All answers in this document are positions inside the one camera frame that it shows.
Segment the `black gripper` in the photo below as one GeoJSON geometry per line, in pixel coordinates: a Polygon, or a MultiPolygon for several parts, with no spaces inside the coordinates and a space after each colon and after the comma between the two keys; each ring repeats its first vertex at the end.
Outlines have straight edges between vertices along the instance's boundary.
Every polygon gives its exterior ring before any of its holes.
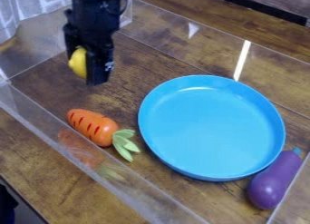
{"type": "Polygon", "coordinates": [[[71,0],[63,26],[68,58],[76,48],[86,50],[86,84],[106,83],[114,70],[113,35],[121,29],[121,16],[129,0],[71,0]]]}

